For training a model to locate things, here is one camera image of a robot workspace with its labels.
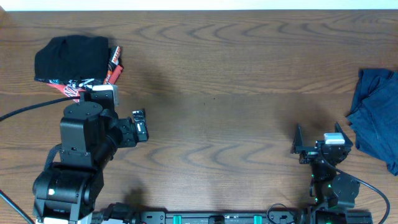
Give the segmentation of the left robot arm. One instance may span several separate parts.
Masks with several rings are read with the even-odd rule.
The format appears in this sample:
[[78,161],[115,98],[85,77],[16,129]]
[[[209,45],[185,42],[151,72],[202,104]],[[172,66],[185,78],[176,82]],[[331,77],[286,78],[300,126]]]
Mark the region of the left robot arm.
[[37,223],[88,223],[104,186],[103,170],[119,148],[146,142],[146,112],[121,119],[113,102],[81,101],[64,110],[60,161],[49,162],[36,178]]

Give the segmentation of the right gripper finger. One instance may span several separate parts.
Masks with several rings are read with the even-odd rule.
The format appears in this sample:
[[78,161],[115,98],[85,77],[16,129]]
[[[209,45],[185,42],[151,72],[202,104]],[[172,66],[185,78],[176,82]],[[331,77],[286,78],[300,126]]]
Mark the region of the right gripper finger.
[[291,153],[300,153],[303,148],[303,139],[301,127],[299,124],[296,125],[295,136],[292,143]]
[[340,133],[343,136],[343,139],[345,140],[345,147],[347,147],[347,148],[352,148],[353,147],[353,142],[345,134],[345,132],[342,130],[342,128],[341,128],[341,126],[339,125],[338,122],[335,123],[335,132],[336,133]]

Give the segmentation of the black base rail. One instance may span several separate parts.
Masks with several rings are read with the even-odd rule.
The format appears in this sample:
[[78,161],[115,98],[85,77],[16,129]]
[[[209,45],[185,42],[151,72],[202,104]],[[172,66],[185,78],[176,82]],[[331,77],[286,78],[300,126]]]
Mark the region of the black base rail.
[[123,203],[113,203],[94,212],[91,224],[372,224],[370,212],[331,211],[320,209],[309,214],[271,206],[266,212],[168,212],[166,210],[139,211]]

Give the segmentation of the folded red printed shirt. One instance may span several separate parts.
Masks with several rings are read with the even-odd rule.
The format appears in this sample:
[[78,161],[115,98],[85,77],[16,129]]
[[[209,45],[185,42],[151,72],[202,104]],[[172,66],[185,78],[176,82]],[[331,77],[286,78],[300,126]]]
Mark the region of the folded red printed shirt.
[[48,83],[48,86],[56,88],[67,97],[79,96],[81,92],[92,90],[92,87],[96,85],[105,85],[105,84],[115,85],[120,74],[122,74],[122,71],[123,67],[117,65],[112,72],[109,71],[107,73],[106,78],[103,81],[90,78],[82,81],[70,81],[68,84],[64,85],[56,83]]

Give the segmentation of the navy blue crumpled garment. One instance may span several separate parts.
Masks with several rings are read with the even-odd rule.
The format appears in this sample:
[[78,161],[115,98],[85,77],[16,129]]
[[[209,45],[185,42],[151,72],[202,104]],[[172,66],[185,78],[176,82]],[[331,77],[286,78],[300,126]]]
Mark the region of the navy blue crumpled garment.
[[384,68],[358,73],[347,120],[356,134],[356,148],[386,163],[397,175],[397,72]]

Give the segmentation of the folded black printed shirt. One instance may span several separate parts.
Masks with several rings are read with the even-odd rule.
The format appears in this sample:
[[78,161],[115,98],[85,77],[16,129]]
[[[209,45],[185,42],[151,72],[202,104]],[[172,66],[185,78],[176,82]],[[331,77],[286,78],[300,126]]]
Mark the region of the folded black printed shirt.
[[65,85],[81,89],[91,89],[96,85],[114,85],[123,71],[123,66],[120,64],[121,50],[122,48],[120,46],[109,49],[108,71],[104,78],[75,78],[66,81],[59,79],[34,78],[34,80],[52,85]]

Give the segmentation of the black Hydrogen t-shirt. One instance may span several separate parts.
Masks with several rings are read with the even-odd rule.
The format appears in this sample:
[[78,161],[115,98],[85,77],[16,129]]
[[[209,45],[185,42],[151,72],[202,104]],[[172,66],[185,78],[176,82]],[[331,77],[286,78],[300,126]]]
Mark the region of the black Hydrogen t-shirt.
[[34,79],[38,82],[103,80],[108,71],[108,38],[68,35],[54,37],[35,55]]

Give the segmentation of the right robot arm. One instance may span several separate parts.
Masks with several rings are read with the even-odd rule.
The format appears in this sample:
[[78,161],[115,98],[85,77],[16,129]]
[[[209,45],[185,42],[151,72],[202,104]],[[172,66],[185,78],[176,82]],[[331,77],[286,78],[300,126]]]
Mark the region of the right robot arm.
[[303,144],[301,127],[297,126],[292,152],[299,155],[300,164],[312,169],[309,194],[315,201],[297,213],[297,223],[348,223],[348,210],[355,206],[360,183],[338,171],[336,165],[347,158],[352,146],[338,123],[333,133],[325,133],[314,146]]

